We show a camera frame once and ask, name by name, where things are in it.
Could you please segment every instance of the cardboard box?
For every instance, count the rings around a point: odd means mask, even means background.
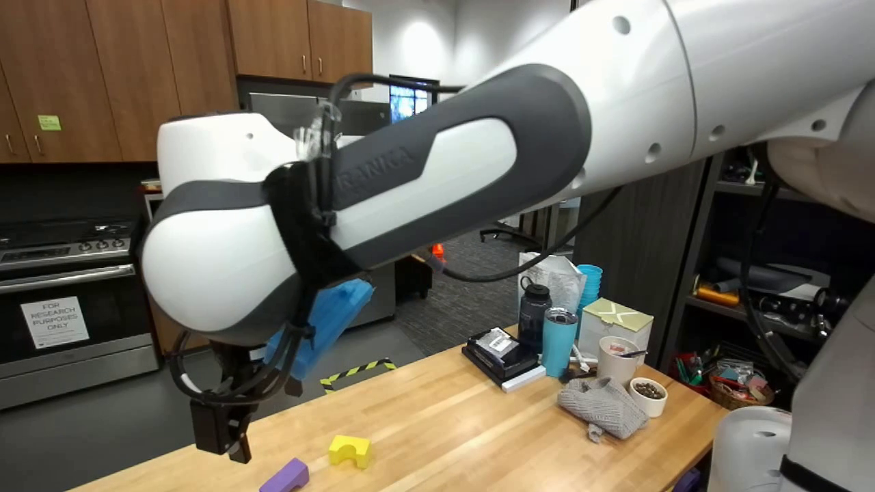
[[[651,342],[651,325],[652,325],[651,314],[599,299],[578,311],[576,348],[583,355],[599,357],[600,337],[622,337],[634,342],[634,348],[645,351]]]

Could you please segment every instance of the wooden cabinet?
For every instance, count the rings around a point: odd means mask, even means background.
[[[227,0],[237,73],[308,79],[306,0]]]
[[[86,0],[123,162],[156,162],[163,120],[181,116],[157,0]]]
[[[6,0],[0,65],[33,162],[120,162],[85,0]]]
[[[0,65],[0,136],[1,136],[0,162],[30,162],[25,131],[18,126],[18,116],[10,101],[1,65]]]
[[[372,73],[373,72],[373,35],[372,35],[372,14],[345,8],[345,42],[342,57],[346,73]]]
[[[308,3],[308,54],[313,81],[336,81],[345,76],[345,10],[342,5]]]
[[[313,0],[228,0],[237,73],[336,81],[372,72],[372,14]]]
[[[224,0],[161,0],[183,116],[237,109]]]

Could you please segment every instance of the oven door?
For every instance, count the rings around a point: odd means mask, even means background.
[[[0,408],[156,370],[135,269],[0,280]]]

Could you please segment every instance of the white container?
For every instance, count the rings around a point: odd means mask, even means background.
[[[645,355],[622,357],[634,351],[637,348],[621,337],[599,338],[599,379],[625,385],[634,377],[634,372],[645,364]]]
[[[637,351],[648,351],[652,318],[622,303],[599,299],[578,311],[576,351],[585,357],[599,357],[600,337],[628,338]]]
[[[637,385],[652,385],[652,389],[660,393],[660,398],[652,398],[652,397],[648,397],[648,393],[640,393]],[[628,379],[628,393],[630,393],[630,398],[645,409],[648,419],[659,419],[659,415],[663,413],[666,389],[659,385],[655,379],[651,379],[651,377],[630,377],[630,379]]]

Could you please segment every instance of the stove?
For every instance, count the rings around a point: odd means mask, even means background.
[[[0,409],[152,372],[133,221],[0,224]]]
[[[130,221],[45,221],[0,228],[0,274],[130,256]]]

